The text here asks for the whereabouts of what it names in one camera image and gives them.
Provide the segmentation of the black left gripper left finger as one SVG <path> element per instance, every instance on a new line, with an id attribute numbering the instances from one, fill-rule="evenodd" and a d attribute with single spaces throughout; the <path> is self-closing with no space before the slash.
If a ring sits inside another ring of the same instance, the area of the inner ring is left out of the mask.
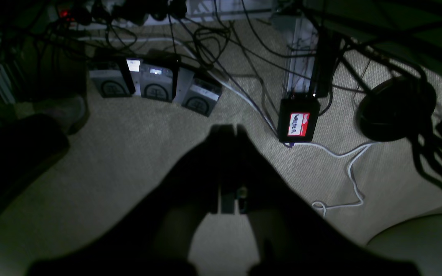
<path id="1" fill-rule="evenodd" d="M 228 125 L 177 161 L 158 187 L 112 229 L 68 255 L 34 262 L 28 276 L 196 276 L 191 242 L 207 213 L 217 208 L 219 142 Z"/>

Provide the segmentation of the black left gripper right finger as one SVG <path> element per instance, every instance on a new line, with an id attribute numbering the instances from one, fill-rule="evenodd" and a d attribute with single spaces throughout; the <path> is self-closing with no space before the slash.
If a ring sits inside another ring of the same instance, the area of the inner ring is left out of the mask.
<path id="1" fill-rule="evenodd" d="M 320 217 L 236 127 L 243 210 L 260 262 L 250 276 L 419 276 L 409 261 L 394 261 L 356 245 Z"/>

